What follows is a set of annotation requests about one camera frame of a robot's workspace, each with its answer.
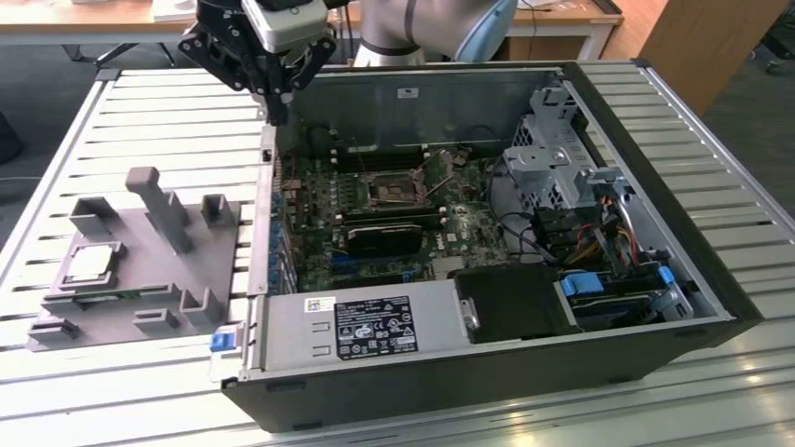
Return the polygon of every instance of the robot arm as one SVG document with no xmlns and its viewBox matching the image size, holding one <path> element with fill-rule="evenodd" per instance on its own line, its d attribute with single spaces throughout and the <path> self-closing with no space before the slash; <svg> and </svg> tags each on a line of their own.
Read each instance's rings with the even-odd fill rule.
<svg viewBox="0 0 795 447">
<path fill-rule="evenodd" d="M 246 88 L 272 126 L 336 50 L 328 9 L 350 0 L 198 0 L 180 50 L 232 89 Z M 362 0 L 356 65 L 420 63 L 420 47 L 456 61 L 486 61 L 513 20 L 516 0 Z"/>
<path fill-rule="evenodd" d="M 334 53 L 326 13 L 348 0 L 198 0 L 180 50 L 232 89 L 246 88 L 273 126 L 286 124 L 292 92 Z"/>
</svg>

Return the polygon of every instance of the yellow wire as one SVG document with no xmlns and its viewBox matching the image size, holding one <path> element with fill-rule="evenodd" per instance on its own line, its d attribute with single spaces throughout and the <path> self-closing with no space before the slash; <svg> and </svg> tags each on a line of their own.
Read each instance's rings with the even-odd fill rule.
<svg viewBox="0 0 795 447">
<path fill-rule="evenodd" d="M 598 249 L 598 242 L 593 242 L 590 246 L 576 255 L 576 257 L 568 262 L 568 264 L 576 263 L 580 259 L 588 257 Z"/>
<path fill-rule="evenodd" d="M 632 262 L 634 262 L 634 256 L 632 255 L 632 250 L 633 250 L 633 245 L 634 245 L 634 244 L 632 243 L 632 236 L 630 236 L 630 235 L 629 235 L 629 233 L 628 233 L 625 230 L 622 230 L 622 229 L 618 229 L 618 234 L 620 234 L 620 235 L 622 235 L 622 236 L 625 237 L 625 242 L 626 242 L 626 244 L 629 245 L 629 259 L 630 259 L 630 261 L 632 261 Z"/>
</svg>

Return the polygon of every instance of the floor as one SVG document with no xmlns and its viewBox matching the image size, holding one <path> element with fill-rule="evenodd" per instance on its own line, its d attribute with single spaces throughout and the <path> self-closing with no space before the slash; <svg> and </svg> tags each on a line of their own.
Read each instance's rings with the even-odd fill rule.
<svg viewBox="0 0 795 447">
<path fill-rule="evenodd" d="M 96 58 L 106 49 L 85 46 L 82 54 Z M 173 46 L 170 50 L 180 66 L 189 67 Z M 0 179 L 38 177 L 81 106 L 96 69 L 90 63 L 69 61 L 54 46 L 0 47 L 0 61 L 16 61 L 4 64 L 0 71 L 0 111 L 26 145 L 24 153 L 0 165 Z M 141 45 L 106 66 L 153 69 L 166 68 L 168 63 L 156 45 Z M 765 74 L 764 61 L 749 59 L 704 117 L 717 138 L 791 214 L 795 126 L 787 110 L 795 103 L 793 80 L 795 63 Z M 30 180 L 0 181 L 0 246 L 34 187 Z"/>
</svg>

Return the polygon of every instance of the wooden table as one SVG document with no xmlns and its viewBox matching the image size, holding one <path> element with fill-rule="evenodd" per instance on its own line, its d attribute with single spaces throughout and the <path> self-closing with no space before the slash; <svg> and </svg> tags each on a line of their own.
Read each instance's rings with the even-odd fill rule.
<svg viewBox="0 0 795 447">
<path fill-rule="evenodd" d="M 568 9 L 517 11 L 510 36 L 582 36 L 581 59 L 597 59 L 620 15 L 606 15 L 589 0 L 566 0 Z M 153 22 L 150 0 L 109 0 L 72 5 L 69 0 L 0 0 L 0 45 L 74 45 L 176 41 L 186 21 Z M 361 21 L 350 6 L 353 36 Z"/>
<path fill-rule="evenodd" d="M 150 0 L 0 0 L 0 44 L 120 44 L 176 41 L 189 23 L 153 22 Z"/>
</svg>

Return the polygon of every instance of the black plastic cover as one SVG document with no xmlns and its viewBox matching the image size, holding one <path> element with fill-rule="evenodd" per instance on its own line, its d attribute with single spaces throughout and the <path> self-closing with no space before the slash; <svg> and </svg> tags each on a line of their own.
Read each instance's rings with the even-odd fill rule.
<svg viewBox="0 0 795 447">
<path fill-rule="evenodd" d="M 420 251 L 422 228 L 394 225 L 357 228 L 348 233 L 348 254 L 352 258 L 388 258 Z"/>
<path fill-rule="evenodd" d="M 461 270 L 454 275 L 458 299 L 474 307 L 478 328 L 472 343 L 530 340 L 577 333 L 557 292 L 554 270 L 541 264 L 508 264 Z"/>
</svg>

